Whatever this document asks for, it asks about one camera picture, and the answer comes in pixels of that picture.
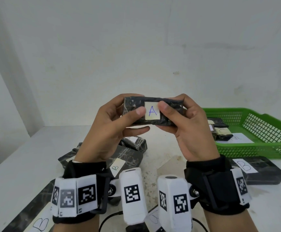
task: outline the green plastic basket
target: green plastic basket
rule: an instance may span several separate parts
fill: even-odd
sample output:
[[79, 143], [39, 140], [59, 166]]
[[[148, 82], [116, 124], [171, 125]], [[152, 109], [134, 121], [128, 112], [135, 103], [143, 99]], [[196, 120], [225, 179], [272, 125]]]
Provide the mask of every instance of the green plastic basket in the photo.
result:
[[227, 157], [265, 156], [281, 159], [281, 121], [247, 108], [204, 108], [207, 117], [222, 118], [232, 133], [243, 133], [254, 143], [220, 144], [219, 153]]

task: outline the fingernail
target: fingernail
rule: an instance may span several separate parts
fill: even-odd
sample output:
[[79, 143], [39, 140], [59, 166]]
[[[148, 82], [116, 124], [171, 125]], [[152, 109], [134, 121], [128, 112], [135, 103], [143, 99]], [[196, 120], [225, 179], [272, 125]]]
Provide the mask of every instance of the fingernail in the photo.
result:
[[145, 107], [139, 107], [135, 111], [139, 116], [144, 115], [146, 113], [146, 108]]
[[167, 104], [166, 102], [164, 102], [164, 101], [160, 101], [159, 103], [160, 103], [160, 107], [161, 107], [163, 110], [165, 110], [165, 109], [168, 107], [168, 104]]

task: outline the black wrist strap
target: black wrist strap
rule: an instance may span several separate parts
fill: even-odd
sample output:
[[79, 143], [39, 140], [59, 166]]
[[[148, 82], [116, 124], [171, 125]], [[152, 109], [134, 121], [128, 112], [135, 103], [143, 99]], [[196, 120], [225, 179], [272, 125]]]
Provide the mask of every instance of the black wrist strap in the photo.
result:
[[200, 197], [192, 200], [191, 207], [199, 201], [210, 212], [234, 215], [243, 212], [249, 204], [240, 205], [239, 195], [231, 172], [231, 165], [221, 155], [209, 161], [187, 162], [185, 178]]
[[[88, 175], [96, 174], [96, 190], [97, 190], [97, 203], [98, 205], [101, 203], [101, 198], [105, 189], [105, 177], [100, 176], [99, 174], [103, 174], [107, 172], [106, 170], [106, 162], [98, 162], [98, 163], [74, 163], [73, 161], [69, 161], [68, 165], [65, 168], [63, 178], [80, 178]], [[80, 215], [77, 215], [74, 218], [60, 218], [53, 216], [53, 222], [56, 224], [77, 224], [81, 222], [88, 221], [92, 219], [96, 214], [91, 212], [86, 212]]]

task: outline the white table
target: white table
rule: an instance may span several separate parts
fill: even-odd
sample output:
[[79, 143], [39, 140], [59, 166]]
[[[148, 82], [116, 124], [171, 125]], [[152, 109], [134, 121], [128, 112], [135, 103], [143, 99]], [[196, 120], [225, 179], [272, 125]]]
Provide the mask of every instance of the white table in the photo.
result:
[[[53, 126], [39, 130], [2, 164], [0, 164], [0, 232], [49, 183], [63, 174], [57, 160], [75, 148], [90, 126]], [[157, 204], [157, 169], [173, 156], [182, 156], [176, 139], [152, 126], [142, 135], [148, 144], [141, 163], [148, 209]], [[274, 160], [281, 168], [281, 160]], [[253, 196], [250, 213], [259, 231], [281, 231], [281, 184], [250, 187]], [[107, 215], [121, 210], [108, 207]], [[194, 210], [193, 217], [205, 223], [204, 216]], [[116, 216], [103, 226], [103, 231], [125, 231], [122, 216]]]

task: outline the hand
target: hand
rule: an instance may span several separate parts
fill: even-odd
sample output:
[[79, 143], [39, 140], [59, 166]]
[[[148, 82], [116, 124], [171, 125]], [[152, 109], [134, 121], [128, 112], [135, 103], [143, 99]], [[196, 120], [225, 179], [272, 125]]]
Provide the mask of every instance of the hand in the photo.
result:
[[160, 129], [175, 135], [183, 156], [188, 161], [205, 161], [220, 157], [212, 137], [206, 113], [186, 94], [171, 98], [183, 100], [187, 108], [185, 117], [164, 101], [158, 103], [160, 112], [169, 118], [177, 127], [158, 126]]
[[145, 115], [146, 109], [139, 107], [122, 115], [123, 99], [141, 94], [120, 94], [101, 106], [83, 144], [76, 154], [78, 162], [106, 161], [115, 152], [123, 137], [137, 136], [150, 130], [149, 126], [131, 129], [135, 121]]

